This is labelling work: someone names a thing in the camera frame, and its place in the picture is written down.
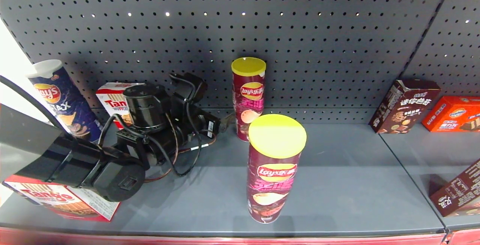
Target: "potato chip image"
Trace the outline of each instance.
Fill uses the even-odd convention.
[[[62,122],[67,125],[67,126],[71,126],[74,119],[75,119],[75,115],[77,115],[77,112],[74,112],[72,115],[58,115],[58,118],[62,120]]]
[[[256,118],[260,116],[259,113],[252,111],[252,110],[245,110],[242,112],[240,115],[240,118],[243,122],[250,124],[252,123]]]
[[[275,192],[266,192],[264,194],[254,194],[253,199],[257,204],[261,204],[262,206],[269,206],[277,202],[278,200],[283,199],[287,194],[277,194]]]

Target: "pegboard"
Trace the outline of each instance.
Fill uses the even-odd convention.
[[[479,95],[480,0],[444,1],[405,76],[434,80],[444,95]]]
[[[266,60],[266,107],[375,108],[440,0],[1,0],[32,62],[61,59],[93,108],[106,81],[206,79],[231,107],[233,59]]]

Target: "product packaging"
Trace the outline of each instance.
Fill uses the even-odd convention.
[[[264,110],[266,64],[262,59],[242,57],[232,62],[233,107],[237,117],[237,135],[249,141],[248,127]]]
[[[248,211],[255,221],[271,223],[290,193],[307,133],[296,120],[270,114],[252,122],[249,136]]]
[[[34,72],[25,76],[43,99],[53,108],[57,118],[76,137],[94,142],[100,137],[102,125],[89,104],[73,83],[62,62],[49,59],[33,65]]]
[[[96,91],[96,96],[102,103],[108,115],[119,114],[123,121],[128,125],[132,124],[132,117],[128,112],[127,102],[123,96],[123,91],[131,86],[137,86],[134,83],[106,83]],[[119,129],[123,126],[117,120],[113,120]]]
[[[369,124],[378,134],[406,134],[439,93],[434,81],[396,80]]]
[[[480,97],[443,96],[422,124],[431,132],[480,132]]]
[[[480,214],[480,159],[430,196],[442,216]]]
[[[23,194],[30,202],[43,205],[67,219],[111,221],[120,204],[108,202],[90,190],[21,176],[13,175],[7,178],[4,184],[14,192]]]

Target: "gray shelf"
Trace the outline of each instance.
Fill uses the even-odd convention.
[[[0,226],[109,235],[381,236],[444,227],[405,170],[367,125],[306,124],[309,135],[279,219],[262,225],[246,202],[248,144],[234,132],[206,148],[193,173],[144,185],[111,223],[72,221],[13,195]]]
[[[418,124],[408,134],[385,134],[382,138],[425,197],[429,195],[430,180],[449,182],[479,157],[480,134],[471,132],[430,133]],[[480,216],[441,217],[441,220],[451,230],[480,227]]]

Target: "red lay's chip can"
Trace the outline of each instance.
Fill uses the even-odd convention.
[[[249,137],[248,211],[255,221],[271,223],[290,193],[307,133],[296,120],[270,114],[252,122]]]
[[[26,77],[57,115],[57,119],[76,137],[96,141],[102,125],[90,109],[89,103],[73,83],[58,59],[49,59],[33,65],[34,72]]]
[[[237,135],[249,141],[248,127],[264,110],[266,63],[255,57],[241,57],[232,62],[233,107],[237,117]]]

